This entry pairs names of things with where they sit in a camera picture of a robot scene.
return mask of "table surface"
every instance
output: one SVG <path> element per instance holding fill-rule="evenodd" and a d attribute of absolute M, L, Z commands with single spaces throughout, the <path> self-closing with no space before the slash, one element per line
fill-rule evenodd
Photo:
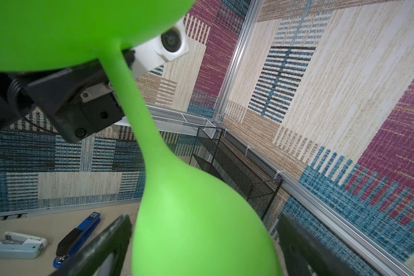
<path fill-rule="evenodd" d="M 11 231 L 43 237 L 48 240 L 48 246 L 46 246 L 35 259 L 0 259 L 0 276 L 47 276 L 55 270 L 52 263 L 56 257 L 55 251 L 58 243 L 72 229 L 77 227 L 85 218 L 87 218 L 90 213 L 101 213 L 101 222 L 89 237 L 86 244 L 121 214 L 128 214 L 132 224 L 134 224 L 138 209 L 139 203 L 132 203 L 0 221 L 0 239 L 3 233 Z M 132 239 L 129 243 L 129 248 L 127 249 L 121 275 L 128 276 L 131 275 L 131 273 Z"/>

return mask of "black wire rack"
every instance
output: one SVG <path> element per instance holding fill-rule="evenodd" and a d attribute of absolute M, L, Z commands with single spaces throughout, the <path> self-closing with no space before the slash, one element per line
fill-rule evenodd
<path fill-rule="evenodd" d="M 195 143 L 205 148 L 206 159 L 195 155 L 199 168 L 237 191 L 264 219 L 283 179 L 247 147 L 221 128 L 201 127 Z"/>

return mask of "patterned carpet wall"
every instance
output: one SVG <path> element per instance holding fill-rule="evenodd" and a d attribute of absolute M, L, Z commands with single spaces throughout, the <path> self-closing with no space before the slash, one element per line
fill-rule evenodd
<path fill-rule="evenodd" d="M 28 118 L 53 129 L 38 109 Z M 188 163 L 195 137 L 161 135 Z M 0 212 L 140 198 L 144 184 L 144 160 L 130 127 L 112 125 L 78 144 L 22 121 L 0 132 Z"/>
<path fill-rule="evenodd" d="M 265 0 L 223 123 L 414 270 L 414 0 Z"/>
<path fill-rule="evenodd" d="M 197 0 L 184 17 L 190 52 L 137 79 L 146 102 L 213 117 L 250 0 Z"/>

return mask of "black cable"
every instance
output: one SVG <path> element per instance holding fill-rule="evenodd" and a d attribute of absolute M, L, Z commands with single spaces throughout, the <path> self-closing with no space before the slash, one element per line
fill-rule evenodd
<path fill-rule="evenodd" d="M 56 133 L 54 131 L 50 131 L 49 129 L 45 129 L 45 128 L 37 125 L 37 124 L 34 124 L 28 118 L 26 118 L 26 116 L 23 114 L 22 110 L 18 106 L 17 97 L 18 97 L 18 94 L 20 94 L 22 92 L 22 88 L 21 88 L 21 86 L 20 86 L 20 84 L 18 83 L 17 80 L 12 80 L 11 85 L 9 86 L 8 90 L 9 89 L 15 90 L 15 94 L 14 94 L 15 108 L 16 108 L 18 114 L 22 117 L 23 120 L 28 122 L 30 125 L 35 126 L 36 128 L 42 129 L 46 132 L 50 132 L 50 133 L 55 134 L 55 135 L 59 135 L 58 133 Z"/>

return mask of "stapler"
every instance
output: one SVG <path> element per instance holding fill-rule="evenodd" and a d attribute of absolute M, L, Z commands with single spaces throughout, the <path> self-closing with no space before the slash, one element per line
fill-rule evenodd
<path fill-rule="evenodd" d="M 73 257 L 100 223 L 100 213 L 93 212 L 83 222 L 64 237 L 57 246 L 54 268 L 61 267 Z"/>
<path fill-rule="evenodd" d="M 45 238 L 5 232 L 0 241 L 0 258 L 4 259 L 33 259 L 46 247 Z"/>

